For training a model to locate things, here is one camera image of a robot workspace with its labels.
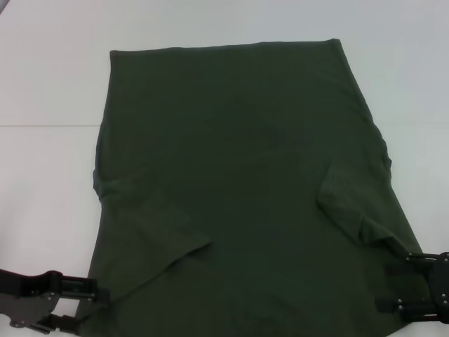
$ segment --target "white table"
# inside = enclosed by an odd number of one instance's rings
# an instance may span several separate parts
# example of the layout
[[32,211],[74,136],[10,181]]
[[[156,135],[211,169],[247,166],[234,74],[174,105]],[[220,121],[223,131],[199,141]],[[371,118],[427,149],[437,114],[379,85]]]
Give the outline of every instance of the white table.
[[[333,37],[387,141],[423,249],[449,251],[448,18],[446,0],[11,0],[0,15],[0,268],[87,275],[110,50]],[[63,302],[58,313],[75,308]],[[420,323],[395,337],[448,334]],[[39,336],[6,317],[0,335]]]

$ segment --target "white surface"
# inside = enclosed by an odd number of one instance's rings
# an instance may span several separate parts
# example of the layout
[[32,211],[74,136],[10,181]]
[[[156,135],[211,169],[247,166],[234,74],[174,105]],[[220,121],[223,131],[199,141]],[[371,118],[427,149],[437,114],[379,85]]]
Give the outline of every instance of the white surface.
[[[333,37],[388,143],[419,241],[449,251],[448,18],[446,0],[11,0],[0,15],[0,268],[86,275],[98,128],[80,126],[101,121],[110,50]],[[1,127],[67,125],[78,127]],[[5,317],[0,335],[40,336]],[[447,335],[422,323],[395,336]]]

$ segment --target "white backdrop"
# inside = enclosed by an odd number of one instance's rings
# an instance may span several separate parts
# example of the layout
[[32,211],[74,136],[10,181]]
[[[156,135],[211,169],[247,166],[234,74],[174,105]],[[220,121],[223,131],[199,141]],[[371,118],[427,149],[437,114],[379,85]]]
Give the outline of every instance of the white backdrop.
[[[0,15],[0,268],[87,275],[110,50],[334,37],[423,249],[449,251],[448,18],[446,0],[11,0]],[[63,302],[58,313],[75,308]],[[0,335],[39,336],[6,317]],[[394,336],[448,335],[420,323]]]

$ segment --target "dark green t-shirt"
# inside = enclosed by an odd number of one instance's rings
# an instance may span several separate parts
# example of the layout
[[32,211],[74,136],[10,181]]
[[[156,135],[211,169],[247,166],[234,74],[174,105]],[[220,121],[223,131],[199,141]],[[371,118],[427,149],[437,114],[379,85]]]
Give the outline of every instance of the dark green t-shirt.
[[420,251],[338,40],[111,52],[85,337],[378,337]]

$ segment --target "olive green fabric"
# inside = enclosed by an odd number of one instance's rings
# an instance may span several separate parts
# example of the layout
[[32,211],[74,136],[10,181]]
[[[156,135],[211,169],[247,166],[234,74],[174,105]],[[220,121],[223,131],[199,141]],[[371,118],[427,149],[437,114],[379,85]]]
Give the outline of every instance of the olive green fabric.
[[420,251],[340,41],[111,52],[85,337],[378,337]]

